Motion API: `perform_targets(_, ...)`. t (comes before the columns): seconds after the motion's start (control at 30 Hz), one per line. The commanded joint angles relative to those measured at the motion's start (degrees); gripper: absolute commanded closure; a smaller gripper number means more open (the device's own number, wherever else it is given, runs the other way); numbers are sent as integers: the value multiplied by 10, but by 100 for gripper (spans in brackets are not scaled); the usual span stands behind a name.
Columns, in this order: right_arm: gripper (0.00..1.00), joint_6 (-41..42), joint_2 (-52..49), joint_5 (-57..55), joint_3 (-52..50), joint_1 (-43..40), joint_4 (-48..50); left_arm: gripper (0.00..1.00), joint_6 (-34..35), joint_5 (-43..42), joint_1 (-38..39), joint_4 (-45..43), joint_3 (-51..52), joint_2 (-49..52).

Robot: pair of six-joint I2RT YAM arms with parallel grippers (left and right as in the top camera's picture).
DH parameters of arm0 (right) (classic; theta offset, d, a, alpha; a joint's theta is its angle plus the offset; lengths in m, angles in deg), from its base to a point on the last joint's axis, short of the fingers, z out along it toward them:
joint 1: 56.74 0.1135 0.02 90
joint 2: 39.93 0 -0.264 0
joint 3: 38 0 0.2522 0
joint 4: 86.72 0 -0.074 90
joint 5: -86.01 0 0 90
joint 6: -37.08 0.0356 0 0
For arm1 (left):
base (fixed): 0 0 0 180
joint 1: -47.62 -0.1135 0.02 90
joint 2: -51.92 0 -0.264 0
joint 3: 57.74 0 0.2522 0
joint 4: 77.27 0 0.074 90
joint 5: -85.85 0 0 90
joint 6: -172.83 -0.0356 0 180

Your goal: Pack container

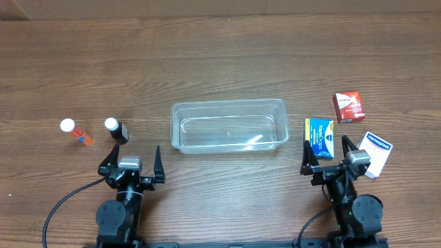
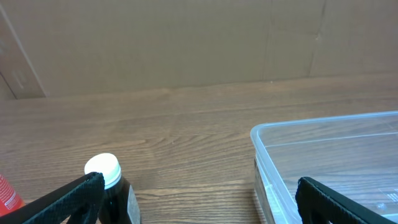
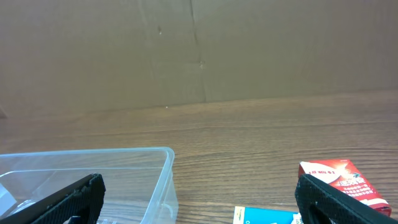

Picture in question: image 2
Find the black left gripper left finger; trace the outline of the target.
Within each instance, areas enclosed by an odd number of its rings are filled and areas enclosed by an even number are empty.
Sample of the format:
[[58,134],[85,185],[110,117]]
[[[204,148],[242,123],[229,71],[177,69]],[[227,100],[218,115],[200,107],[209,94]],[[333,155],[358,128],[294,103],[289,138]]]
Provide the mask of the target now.
[[1,217],[1,224],[94,224],[104,197],[102,173],[90,172]]

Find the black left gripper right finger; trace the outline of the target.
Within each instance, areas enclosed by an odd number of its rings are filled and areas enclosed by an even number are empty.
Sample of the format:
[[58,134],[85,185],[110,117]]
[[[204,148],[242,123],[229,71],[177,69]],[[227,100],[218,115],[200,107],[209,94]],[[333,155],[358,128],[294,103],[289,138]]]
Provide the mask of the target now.
[[295,194],[303,224],[394,224],[311,177],[301,177]]

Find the dark bottle white cap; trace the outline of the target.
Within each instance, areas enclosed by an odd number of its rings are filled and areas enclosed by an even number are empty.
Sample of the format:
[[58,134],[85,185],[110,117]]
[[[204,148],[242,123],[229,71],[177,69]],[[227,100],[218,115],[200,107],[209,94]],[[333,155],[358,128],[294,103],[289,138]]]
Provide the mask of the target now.
[[85,174],[101,173],[104,177],[104,199],[98,212],[102,224],[141,224],[141,212],[130,182],[123,177],[117,157],[111,153],[93,156],[85,164]]

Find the orange tube white cap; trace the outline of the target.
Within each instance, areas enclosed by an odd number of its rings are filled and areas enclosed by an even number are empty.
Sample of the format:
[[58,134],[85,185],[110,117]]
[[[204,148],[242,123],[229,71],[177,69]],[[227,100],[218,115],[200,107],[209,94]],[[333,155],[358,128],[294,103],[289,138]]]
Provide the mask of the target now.
[[0,177],[0,201],[1,216],[5,216],[25,205],[23,199],[3,175]]

